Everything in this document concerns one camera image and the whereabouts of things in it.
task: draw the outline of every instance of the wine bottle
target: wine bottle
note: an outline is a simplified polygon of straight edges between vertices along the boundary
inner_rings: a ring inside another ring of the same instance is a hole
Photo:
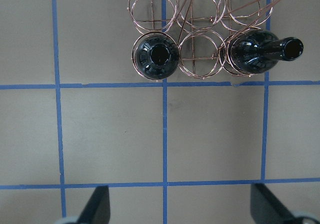
[[[278,39],[262,29],[248,31],[231,41],[229,57],[233,64],[248,74],[260,74],[278,61],[293,61],[301,56],[304,45],[295,37]]]
[[[178,67],[179,49],[168,36],[157,33],[146,37],[138,46],[135,61],[139,71],[151,80],[169,77]]]

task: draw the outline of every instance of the bottle mouth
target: bottle mouth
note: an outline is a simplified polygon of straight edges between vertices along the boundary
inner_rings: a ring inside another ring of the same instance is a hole
[[[158,44],[152,47],[150,58],[154,64],[163,66],[168,62],[170,58],[170,52],[165,45]]]
[[[304,51],[304,45],[297,38],[290,38],[284,46],[284,57],[288,61],[293,61],[300,57]]]

